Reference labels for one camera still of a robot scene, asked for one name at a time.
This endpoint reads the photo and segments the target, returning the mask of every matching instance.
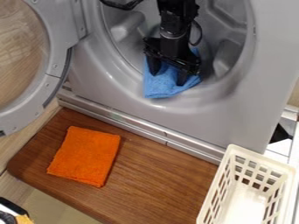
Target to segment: wooden platform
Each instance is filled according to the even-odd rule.
[[[102,188],[45,173],[71,125],[122,136]],[[195,224],[216,170],[214,164],[67,108],[8,164],[8,171],[29,185],[98,221],[118,224]]]

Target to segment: blue towel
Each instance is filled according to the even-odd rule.
[[[198,49],[192,49],[198,55]],[[192,88],[201,82],[199,75],[189,76],[187,82],[177,86],[177,72],[174,66],[162,63],[160,71],[156,76],[150,73],[146,59],[143,67],[143,96],[145,98],[170,98],[174,95]]]

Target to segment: plastic basket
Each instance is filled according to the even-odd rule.
[[[294,168],[229,145],[198,224],[287,224]]]

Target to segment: orange towel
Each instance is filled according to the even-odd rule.
[[[120,141],[117,135],[70,127],[47,173],[101,187]]]

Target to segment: microfiber cloth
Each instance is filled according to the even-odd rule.
[[[193,53],[199,55],[198,49],[192,49]],[[187,82],[182,86],[177,86],[178,70],[171,65],[162,63],[160,71],[156,76],[150,73],[147,60],[143,66],[143,96],[145,98],[170,98],[174,95],[192,88],[201,82],[199,75],[189,76]]]
[[[115,159],[120,141],[121,137],[117,135],[72,126],[47,173],[101,187]]]

